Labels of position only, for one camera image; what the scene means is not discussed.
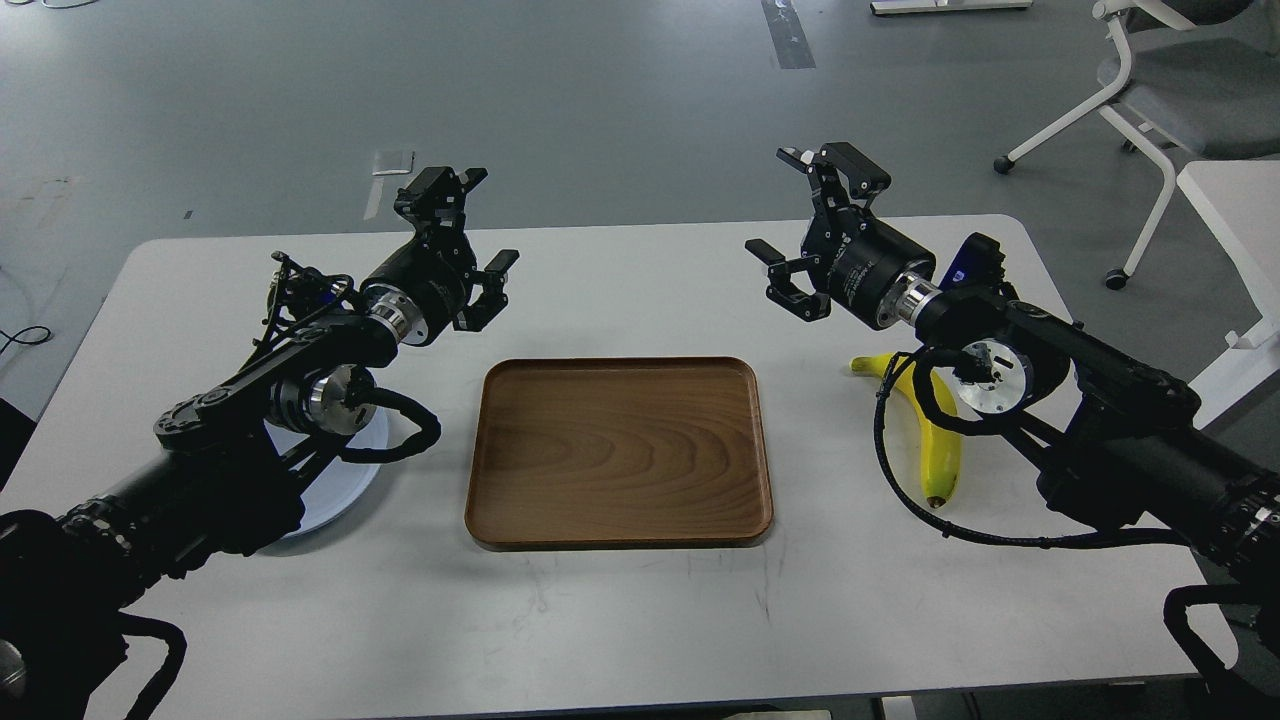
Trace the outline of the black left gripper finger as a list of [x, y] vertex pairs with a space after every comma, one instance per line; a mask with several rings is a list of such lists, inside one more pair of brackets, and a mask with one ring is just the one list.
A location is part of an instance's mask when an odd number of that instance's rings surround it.
[[488, 176], [484, 167], [426, 167], [397, 191], [393, 210], [413, 227], [416, 245], [443, 247], [465, 237], [467, 196]]
[[516, 249], [502, 249], [483, 269], [470, 268], [462, 274], [468, 290], [480, 288], [480, 295], [465, 304], [454, 316], [454, 328], [462, 332], [480, 332], [509, 304], [506, 292], [508, 272], [520, 259]]

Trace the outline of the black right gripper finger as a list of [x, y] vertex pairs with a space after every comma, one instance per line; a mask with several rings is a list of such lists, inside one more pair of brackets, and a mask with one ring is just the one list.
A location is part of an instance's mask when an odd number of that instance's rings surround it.
[[835, 233], [868, 231], [876, 219], [870, 205], [891, 186], [890, 173], [849, 142], [781, 147], [776, 156], [806, 177], [814, 219]]
[[765, 296], [791, 315], [804, 322], [818, 322], [829, 315], [829, 296], [822, 292], [808, 293], [794, 282], [797, 273], [815, 270], [820, 265], [817, 255], [803, 255], [787, 259], [781, 251], [763, 238], [746, 240], [744, 247], [765, 266]]

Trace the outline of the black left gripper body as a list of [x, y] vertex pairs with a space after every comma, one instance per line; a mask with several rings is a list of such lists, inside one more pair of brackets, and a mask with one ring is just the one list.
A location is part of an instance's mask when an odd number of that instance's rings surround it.
[[376, 302], [388, 292], [403, 295], [417, 309], [417, 319], [403, 343], [425, 347], [460, 318], [472, 290], [465, 278], [476, 258], [463, 233], [417, 233], [397, 249], [361, 284], [361, 295]]

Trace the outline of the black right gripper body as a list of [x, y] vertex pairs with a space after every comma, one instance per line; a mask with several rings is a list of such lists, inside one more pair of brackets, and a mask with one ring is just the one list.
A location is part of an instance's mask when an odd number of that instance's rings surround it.
[[805, 234], [805, 255], [815, 258], [806, 273], [813, 288], [876, 331], [897, 322], [900, 275], [929, 279], [934, 254], [859, 206], [818, 211]]

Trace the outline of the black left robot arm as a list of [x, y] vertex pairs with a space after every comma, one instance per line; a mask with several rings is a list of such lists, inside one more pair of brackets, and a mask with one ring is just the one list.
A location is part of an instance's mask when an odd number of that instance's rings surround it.
[[401, 345], [479, 332], [508, 305], [513, 249], [477, 264], [465, 202], [486, 170], [429, 167], [398, 191], [413, 227], [371, 275], [325, 275], [275, 252], [264, 332], [241, 369], [161, 414], [160, 456], [59, 518], [3, 515], [3, 716], [82, 719], [129, 637], [166, 653], [128, 710], [151, 717], [186, 657], [175, 625], [128, 612], [160, 579], [215, 553], [250, 556], [297, 530], [334, 461], [389, 464], [442, 436], [420, 402], [372, 377]]

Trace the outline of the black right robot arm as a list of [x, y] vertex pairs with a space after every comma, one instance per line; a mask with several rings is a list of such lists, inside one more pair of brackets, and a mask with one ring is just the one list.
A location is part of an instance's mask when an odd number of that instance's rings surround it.
[[767, 297], [805, 322], [840, 306], [873, 331], [909, 325], [919, 346], [890, 357], [883, 387], [906, 377], [938, 428], [1005, 439], [1038, 469], [1047, 507], [1088, 532], [1016, 538], [919, 518], [987, 546], [1184, 544], [1231, 578], [1187, 598], [1277, 610], [1277, 474], [1194, 428], [1188, 383], [1021, 300], [986, 234], [934, 282], [934, 255], [874, 215], [891, 178], [851, 143], [777, 155], [805, 176], [814, 215], [795, 259], [746, 242]]

